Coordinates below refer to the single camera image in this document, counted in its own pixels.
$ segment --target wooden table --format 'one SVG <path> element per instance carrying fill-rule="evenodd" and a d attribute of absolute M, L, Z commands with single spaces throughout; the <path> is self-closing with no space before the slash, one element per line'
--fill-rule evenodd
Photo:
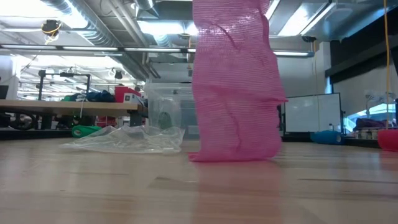
<path fill-rule="evenodd" d="M 28 111 L 33 114 L 61 114 L 87 116 L 130 116 L 130 126 L 142 123 L 142 115 L 147 114 L 147 108 L 129 103 L 95 103 L 95 102 L 69 102 L 69 101 L 22 101 L 0 100 L 0 111 Z"/>

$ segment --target red box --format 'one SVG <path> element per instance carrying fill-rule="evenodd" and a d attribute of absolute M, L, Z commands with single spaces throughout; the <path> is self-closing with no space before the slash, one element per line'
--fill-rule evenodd
<path fill-rule="evenodd" d="M 141 96 L 141 93 L 137 92 L 136 90 L 133 90 L 132 88 L 129 88 L 128 86 L 117 86 L 114 89 L 114 97 L 117 103 L 124 102 L 125 93 L 133 93 L 137 96 Z"/>

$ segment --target plastic bag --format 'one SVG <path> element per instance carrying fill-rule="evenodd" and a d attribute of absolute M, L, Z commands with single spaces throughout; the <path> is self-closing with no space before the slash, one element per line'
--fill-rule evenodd
<path fill-rule="evenodd" d="M 99 152 L 170 154 L 181 151 L 184 133 L 185 130 L 177 127 L 161 130 L 148 126 L 123 126 L 119 129 L 107 126 L 61 147 Z"/>

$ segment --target clear plastic bin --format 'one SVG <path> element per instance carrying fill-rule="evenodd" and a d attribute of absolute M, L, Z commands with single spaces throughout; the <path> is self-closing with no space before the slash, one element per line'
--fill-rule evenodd
<path fill-rule="evenodd" d="M 191 84 L 147 83 L 149 125 L 185 129 L 185 139 L 198 139 L 199 130 Z"/>

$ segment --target pink object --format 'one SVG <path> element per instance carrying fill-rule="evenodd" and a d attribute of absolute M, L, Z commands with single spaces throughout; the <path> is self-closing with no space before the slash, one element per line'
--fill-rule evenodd
<path fill-rule="evenodd" d="M 124 102 L 124 94 L 125 93 L 133 93 L 137 96 L 141 96 L 141 93 L 139 93 L 136 90 L 133 90 L 127 86 L 117 86 L 114 89 L 114 98 L 117 103 L 123 103 Z"/>
<path fill-rule="evenodd" d="M 195 0 L 193 95 L 201 150 L 191 161 L 254 161 L 280 149 L 285 101 L 264 14 L 269 0 Z"/>

